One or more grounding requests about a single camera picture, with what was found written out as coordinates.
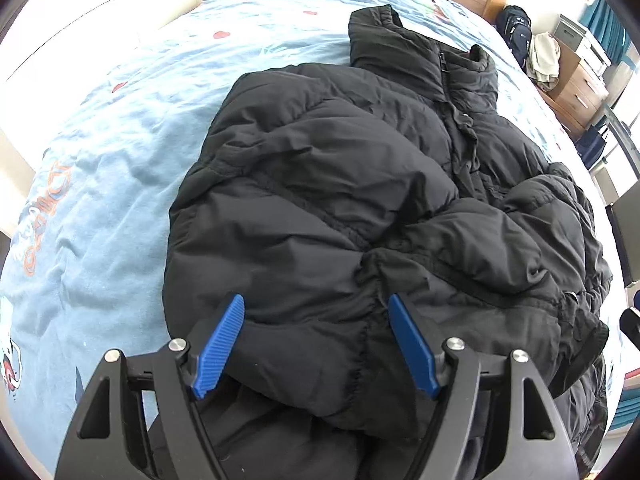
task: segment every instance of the metal screw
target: metal screw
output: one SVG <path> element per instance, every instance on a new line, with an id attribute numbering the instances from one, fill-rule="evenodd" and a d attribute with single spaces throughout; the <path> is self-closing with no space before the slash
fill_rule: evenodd
<path id="1" fill-rule="evenodd" d="M 169 350 L 172 352 L 182 352 L 185 348 L 187 348 L 187 342 L 180 337 L 169 341 Z"/>
<path id="2" fill-rule="evenodd" d="M 529 360 L 529 354 L 524 350 L 514 350 L 511 355 L 513 356 L 513 360 L 519 363 L 526 363 Z"/>
<path id="3" fill-rule="evenodd" d="M 464 350 L 465 342 L 462 341 L 462 339 L 460 339 L 459 337 L 450 337 L 449 339 L 447 339 L 447 346 L 452 350 Z"/>
<path id="4" fill-rule="evenodd" d="M 120 358 L 120 351 L 115 348 L 108 350 L 104 355 L 104 360 L 108 363 L 114 363 Z"/>

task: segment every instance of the wooden dresser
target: wooden dresser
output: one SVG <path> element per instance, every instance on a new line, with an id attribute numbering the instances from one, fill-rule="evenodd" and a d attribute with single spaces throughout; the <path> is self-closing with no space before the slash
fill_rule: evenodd
<path id="1" fill-rule="evenodd" d="M 609 92 L 587 63 L 561 41 L 556 87 L 543 95 L 569 136 L 580 138 Z"/>

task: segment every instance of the bed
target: bed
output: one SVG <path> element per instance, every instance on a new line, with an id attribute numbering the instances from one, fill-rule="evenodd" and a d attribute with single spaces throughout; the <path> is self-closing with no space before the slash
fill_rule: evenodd
<path id="1" fill-rule="evenodd" d="M 288 64 L 348 64 L 350 13 L 383 4 L 407 28 L 462 49 L 482 45 L 498 69 L 498 112 L 564 162 L 590 199 L 616 275 L 601 312 L 612 418 L 626 371 L 626 299 L 611 228 L 572 143 L 495 29 L 451 0 L 204 0 L 89 93 L 44 153 L 20 216 L 0 282 L 4 382 L 21 436 L 49 471 L 104 352 L 149 352 L 168 339 L 167 213 L 231 85 Z M 150 422 L 152 398 L 145 407 Z"/>

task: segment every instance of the blue gripper pad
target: blue gripper pad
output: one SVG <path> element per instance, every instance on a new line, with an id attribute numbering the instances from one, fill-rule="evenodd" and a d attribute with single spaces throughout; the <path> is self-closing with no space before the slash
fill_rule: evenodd
<path id="1" fill-rule="evenodd" d="M 414 378 L 415 386 L 427 393 L 431 399 L 435 399 L 440 392 L 440 384 L 436 378 L 435 358 L 397 294 L 389 298 L 388 313 L 391 330 L 396 336 L 404 361 Z"/>
<path id="2" fill-rule="evenodd" d="M 199 399 L 218 384 L 243 323 L 244 299 L 236 294 L 198 357 L 198 369 L 191 389 Z"/>

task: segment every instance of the teal curtain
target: teal curtain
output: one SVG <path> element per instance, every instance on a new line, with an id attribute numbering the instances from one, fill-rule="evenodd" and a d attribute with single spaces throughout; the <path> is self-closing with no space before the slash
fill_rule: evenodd
<path id="1" fill-rule="evenodd" d="M 622 428 L 636 420 L 640 413 L 640 388 L 624 390 L 620 397 L 620 403 L 613 417 L 610 430 Z"/>
<path id="2" fill-rule="evenodd" d="M 605 0 L 595 0 L 584 11 L 580 23 L 591 31 L 611 62 L 620 63 L 631 39 L 609 4 Z"/>

